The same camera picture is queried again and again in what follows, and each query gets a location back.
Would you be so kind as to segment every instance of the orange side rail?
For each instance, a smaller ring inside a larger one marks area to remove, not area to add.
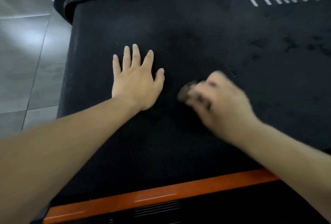
[[[43,224],[87,218],[276,180],[278,178],[268,170],[259,169],[56,206],[49,209]]]

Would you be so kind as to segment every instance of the person's right arm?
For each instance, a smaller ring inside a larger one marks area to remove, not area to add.
[[[192,89],[211,102],[188,100],[203,124],[273,172],[331,223],[331,156],[261,122],[246,94],[222,72]]]

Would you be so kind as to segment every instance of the treadmill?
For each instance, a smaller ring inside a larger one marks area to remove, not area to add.
[[[112,55],[121,60],[126,45],[142,56],[152,49],[152,74],[164,68],[165,83],[155,105],[58,193],[42,223],[327,223],[176,96],[221,70],[262,121],[330,153],[331,0],[52,2],[72,24],[58,118],[111,98]]]

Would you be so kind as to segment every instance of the hand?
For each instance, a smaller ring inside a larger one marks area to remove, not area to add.
[[[211,103],[210,109],[199,100],[189,99],[186,104],[199,115],[202,123],[217,137],[240,147],[247,139],[247,130],[259,125],[246,94],[220,71],[213,72],[205,82],[192,87]]]
[[[152,77],[153,51],[148,51],[142,65],[140,65],[140,53],[136,44],[132,46],[132,51],[131,63],[130,48],[125,46],[122,71],[118,56],[114,55],[112,97],[121,97],[137,106],[139,111],[143,111],[151,108],[159,97],[163,88],[164,69],[156,72],[154,81]]]

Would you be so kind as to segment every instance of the person's left arm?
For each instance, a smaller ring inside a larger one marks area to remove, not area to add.
[[[112,99],[0,140],[0,223],[29,223],[118,128],[155,103],[164,70],[153,80],[153,57],[140,65],[138,46],[132,61],[126,46],[123,70],[114,55]]]

